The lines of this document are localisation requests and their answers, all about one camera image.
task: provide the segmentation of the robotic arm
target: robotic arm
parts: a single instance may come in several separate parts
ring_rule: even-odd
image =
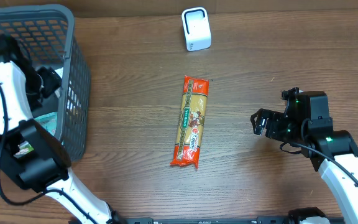
[[[289,153],[310,158],[335,196],[346,223],[358,223],[358,183],[351,178],[358,181],[358,147],[347,131],[334,131],[327,95],[293,88],[283,91],[282,99],[287,101],[284,113],[260,109],[251,116],[254,133],[262,135],[266,128],[266,137],[284,142],[281,150],[287,143],[301,147]]]
[[[47,195],[60,202],[80,223],[125,224],[77,178],[62,144],[33,119],[32,110],[42,106],[42,97],[49,97],[60,85],[61,79],[52,69],[35,71],[16,40],[0,35],[0,91],[5,99],[0,92],[0,169],[20,188],[42,192],[36,198]],[[34,150],[17,157],[22,144],[30,144]],[[12,202],[1,186],[0,194],[12,205],[35,200]]]

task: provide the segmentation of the green label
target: green label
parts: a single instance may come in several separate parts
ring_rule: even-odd
[[[183,109],[183,117],[181,119],[181,128],[187,129],[189,124],[189,114],[190,114],[190,108],[184,108]]]

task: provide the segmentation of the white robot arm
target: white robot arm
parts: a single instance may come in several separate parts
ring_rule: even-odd
[[[347,131],[334,131],[328,97],[323,91],[282,92],[284,113],[260,109],[251,116],[254,134],[300,147],[288,152],[310,158],[335,196],[346,223],[358,223],[358,147]]]
[[[0,164],[1,169],[21,188],[32,188],[36,192],[42,192],[42,194],[61,203],[81,223],[117,223],[117,221],[121,224],[125,223],[116,212],[111,210],[106,202],[97,198],[86,188],[71,169],[71,162],[62,145],[34,122],[29,100],[27,99],[29,93],[28,90],[26,91],[26,75],[22,70],[27,61],[20,56],[16,57],[17,55],[15,54],[18,53],[15,53],[14,49],[17,46],[15,46],[15,42],[11,42],[10,38],[4,37],[0,41],[9,42],[12,45],[12,49],[6,49],[2,52],[5,56],[0,57],[0,89],[5,97],[5,102],[3,103],[0,92],[0,136],[13,135],[5,143],[36,142],[31,145],[35,153],[38,154],[42,154],[45,151],[51,152],[51,156],[36,156],[35,159],[28,159],[29,161],[23,164],[24,160],[18,163],[18,158],[7,153],[13,150],[12,148],[5,151],[8,146],[1,147],[0,145],[0,150],[4,151],[1,154],[3,156],[2,161],[7,162],[7,164]],[[6,61],[6,55],[11,55],[12,60]],[[37,75],[35,78],[42,79],[40,75],[34,74]],[[41,91],[43,86],[40,85],[39,87],[35,88],[35,90]],[[4,114],[4,107],[6,107],[7,114]],[[5,116],[8,117],[7,124],[4,121]],[[45,141],[47,146],[39,148],[38,145],[42,144],[42,142],[39,142],[38,138]]]

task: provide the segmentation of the white device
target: white device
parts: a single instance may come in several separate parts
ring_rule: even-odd
[[[211,46],[211,29],[208,14],[203,7],[186,9],[181,14],[188,51],[207,49]]]

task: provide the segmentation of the wooden table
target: wooden table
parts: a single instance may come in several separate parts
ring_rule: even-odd
[[[324,90],[336,130],[358,144],[358,10],[210,15],[210,49],[187,52],[180,16],[77,19],[91,68],[88,139],[74,163],[90,190],[125,217],[245,218],[319,207],[340,215],[311,162],[252,133],[280,90]],[[200,166],[170,167],[185,75],[211,80]],[[34,194],[15,187],[14,200]],[[66,223],[42,198],[0,199],[0,223]]]

